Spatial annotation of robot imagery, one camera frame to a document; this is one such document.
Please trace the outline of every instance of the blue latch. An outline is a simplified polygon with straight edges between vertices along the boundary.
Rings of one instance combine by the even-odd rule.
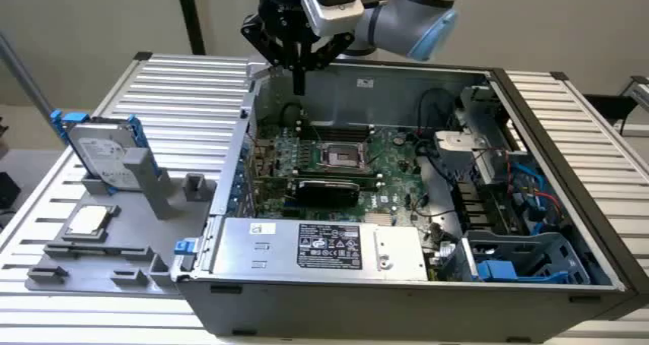
[[[518,277],[510,261],[485,260],[478,264],[478,277],[485,282],[566,283],[568,272],[560,271],[548,277]]]
[[[197,247],[195,240],[180,240],[175,243],[174,247],[174,254],[176,255],[194,255],[197,252],[194,251]]]

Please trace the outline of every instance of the metal table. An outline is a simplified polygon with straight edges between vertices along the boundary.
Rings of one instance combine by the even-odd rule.
[[[168,168],[170,174],[184,176],[189,172],[201,172],[218,180],[229,148],[231,121],[237,118],[247,91],[247,60],[183,55],[154,55],[148,60],[138,59],[146,58],[140,55],[132,61],[95,114],[123,117],[136,113],[146,126],[158,162]],[[633,151],[629,152],[624,142],[612,139],[609,131],[601,128],[597,116],[584,106],[585,101],[580,100],[572,84],[554,80],[545,73],[509,74],[537,115],[546,116],[544,118],[550,121],[561,119],[565,108],[573,112],[582,111],[582,128],[601,129],[600,152],[613,154],[602,147],[608,147],[610,142],[610,148],[617,149],[631,161],[631,166],[637,168],[632,172],[625,166],[627,175],[637,173],[641,176],[635,176],[635,179],[647,178],[639,172],[643,169],[637,156],[633,156]],[[560,124],[548,123],[549,130],[552,125]],[[582,169],[580,178],[588,180],[585,183],[590,185],[593,196],[606,205],[613,193],[601,191],[597,182],[604,178],[589,175],[592,170],[586,167],[577,168],[589,164],[589,160],[578,158],[580,151],[585,156],[597,158],[597,154],[588,151],[589,141],[580,141],[578,133],[549,133],[560,139],[560,149],[578,148],[572,155],[577,164],[573,167]],[[38,263],[44,243],[54,239],[83,196],[84,188],[79,181],[83,173],[80,162],[68,148],[0,233],[0,343],[286,343],[286,339],[215,338],[202,328],[182,299],[59,296],[26,290],[23,282],[28,268]],[[614,197],[617,201],[627,197],[627,203],[633,203],[639,195],[644,199],[644,193],[618,191]],[[620,225],[618,232],[627,244],[641,264],[649,267],[644,256],[649,252],[649,226],[629,226],[628,221],[621,221]],[[375,341],[294,340],[293,343]],[[585,322],[549,342],[552,345],[647,343],[649,309],[639,310],[618,321]]]

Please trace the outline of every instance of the slotted metal surface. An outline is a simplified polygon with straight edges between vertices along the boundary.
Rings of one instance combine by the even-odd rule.
[[[649,271],[649,170],[569,81],[509,77],[639,263]]]
[[[201,171],[218,178],[219,160],[231,133],[227,121],[241,103],[241,90],[247,88],[245,71],[242,59],[155,55],[148,62],[130,65],[98,112],[103,116],[136,113],[142,117],[156,158],[174,175]],[[518,84],[530,84],[524,88],[542,87],[532,93],[564,91],[565,86],[550,80],[548,74],[512,73],[512,78]],[[545,101],[542,95],[536,97]],[[550,131],[565,144],[590,145],[598,140],[606,145],[602,137],[588,139],[600,136],[592,124],[588,128],[596,132],[581,130],[581,135],[574,129]],[[635,164],[617,155],[594,157],[577,154],[568,159],[576,169],[614,168],[631,172],[635,168]],[[79,183],[83,174],[84,169],[68,149],[0,233],[0,343],[287,343],[279,339],[215,338],[182,299],[48,296],[26,290],[28,268],[39,261],[43,245],[54,239],[84,193]],[[613,200],[621,198],[616,184],[590,182],[588,186],[594,195]],[[644,201],[647,187],[623,186],[625,194],[637,195]],[[637,246],[639,252],[649,252],[645,243],[649,229],[639,229],[648,226],[637,225],[637,217],[614,217],[613,222],[624,237],[640,240],[628,242]],[[639,260],[649,267],[649,259]],[[621,321],[585,322],[548,344],[640,345],[648,341],[649,309],[643,309]],[[294,340],[291,343],[370,344],[377,341]]]

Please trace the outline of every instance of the blue cable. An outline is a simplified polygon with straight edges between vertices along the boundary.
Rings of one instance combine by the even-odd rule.
[[[530,236],[538,235],[538,233],[541,232],[542,227],[544,227],[544,222],[537,222],[537,224],[534,225],[534,228],[532,229],[532,232],[529,233]]]
[[[540,191],[545,191],[545,188],[546,188],[546,180],[544,179],[542,176],[540,176],[528,166],[521,165],[520,163],[514,163],[512,165],[512,167],[514,169],[518,169],[521,172],[524,172],[529,176],[533,176],[537,179],[537,181],[538,181],[538,190]]]

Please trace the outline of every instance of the warning label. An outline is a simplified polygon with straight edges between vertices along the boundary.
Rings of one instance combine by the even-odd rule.
[[[301,225],[297,264],[322,269],[363,269],[358,226]]]

